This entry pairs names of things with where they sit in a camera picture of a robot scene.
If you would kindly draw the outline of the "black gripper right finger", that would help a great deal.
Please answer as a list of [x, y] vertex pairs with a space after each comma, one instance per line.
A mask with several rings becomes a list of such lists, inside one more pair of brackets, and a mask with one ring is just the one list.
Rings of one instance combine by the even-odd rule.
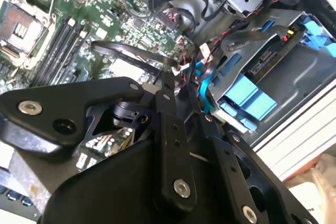
[[210, 185], [229, 223], [317, 223], [239, 134], [224, 132], [201, 110], [193, 85], [186, 93], [188, 146], [208, 161]]

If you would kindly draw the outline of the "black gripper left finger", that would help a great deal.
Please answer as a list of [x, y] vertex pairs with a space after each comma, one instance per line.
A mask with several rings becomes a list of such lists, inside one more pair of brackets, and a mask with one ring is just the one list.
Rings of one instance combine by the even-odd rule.
[[159, 207], [190, 212], [197, 202], [184, 122], [170, 77], [155, 94], [128, 77], [9, 91], [1, 95], [1, 140], [51, 161], [69, 159], [85, 140], [129, 126], [138, 136], [126, 150], [79, 177], [77, 188], [111, 181], [136, 190], [148, 177]]

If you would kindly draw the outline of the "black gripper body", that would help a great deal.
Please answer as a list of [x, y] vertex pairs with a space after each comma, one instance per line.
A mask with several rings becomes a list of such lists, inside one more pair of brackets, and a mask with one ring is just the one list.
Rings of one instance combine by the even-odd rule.
[[[184, 122], [186, 139], [190, 108], [191, 104], [181, 105], [176, 113]], [[136, 134], [134, 144], [149, 135]], [[129, 184], [116, 185], [111, 181], [94, 181], [83, 189], [77, 188], [79, 177], [105, 159], [62, 183], [49, 200], [40, 223], [229, 223], [218, 208], [214, 187], [210, 185], [208, 161], [191, 153], [188, 139], [187, 149], [197, 196], [192, 211], [176, 212], [157, 206], [149, 194], [152, 186], [148, 177], [141, 177], [142, 186], [136, 190]]]

